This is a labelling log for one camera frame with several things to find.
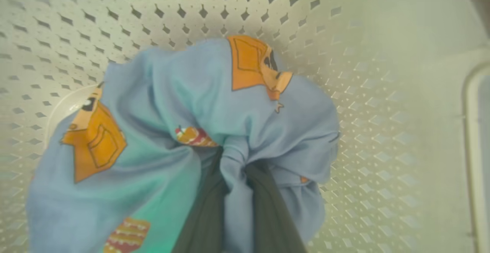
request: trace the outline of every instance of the blue fabric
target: blue fabric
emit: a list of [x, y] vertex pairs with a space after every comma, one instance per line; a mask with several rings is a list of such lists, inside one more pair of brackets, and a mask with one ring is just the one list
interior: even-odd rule
[[[262, 65], [284, 69], [276, 54], [266, 56]], [[220, 169], [230, 189], [225, 250], [253, 251], [253, 193], [243, 168], [259, 159], [269, 162], [302, 239], [311, 239], [325, 214], [317, 183], [328, 180], [336, 158], [335, 107], [296, 75], [277, 75], [287, 86], [276, 94], [266, 91], [268, 84], [233, 89], [236, 59], [232, 40], [212, 39], [185, 51], [148, 49], [130, 63], [110, 64], [99, 106], [110, 111], [121, 135], [112, 129], [103, 134], [116, 138], [97, 137], [115, 155], [85, 168], [88, 163], [76, 160], [77, 138], [67, 138], [82, 116], [60, 122], [29, 190], [31, 250], [111, 252], [120, 233], [138, 225], [129, 230], [137, 245], [123, 253], [170, 252], [217, 145], [224, 147]]]

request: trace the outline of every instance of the ice cream print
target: ice cream print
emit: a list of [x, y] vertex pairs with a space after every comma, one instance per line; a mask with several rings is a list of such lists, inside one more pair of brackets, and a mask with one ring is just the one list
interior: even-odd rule
[[61, 140], [74, 148], [75, 183], [111, 168], [126, 147], [116, 120], [100, 102], [103, 87], [101, 82], [87, 98]]
[[216, 144], [203, 129], [197, 129], [195, 127], [182, 128], [179, 126], [175, 129], [177, 135], [177, 141], [187, 145], [194, 145], [198, 147], [217, 147]]
[[140, 248], [147, 237], [150, 223], [126, 218], [105, 242], [103, 253], [131, 253]]
[[277, 101], [276, 112], [284, 105], [279, 96], [291, 81], [291, 72], [279, 72], [270, 46], [248, 36], [228, 37], [232, 54], [232, 91], [257, 85], [266, 87], [271, 101]]

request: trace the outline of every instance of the laundry basket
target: laundry basket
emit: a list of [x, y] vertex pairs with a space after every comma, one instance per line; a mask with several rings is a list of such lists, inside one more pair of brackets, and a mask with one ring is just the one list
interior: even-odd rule
[[269, 43], [336, 104], [342, 138], [310, 252], [488, 250], [472, 201], [481, 162], [465, 147], [482, 143], [465, 132], [476, 96], [463, 92], [490, 55], [470, 0], [0, 0], [0, 253], [28, 251], [33, 170], [108, 63], [233, 34]]

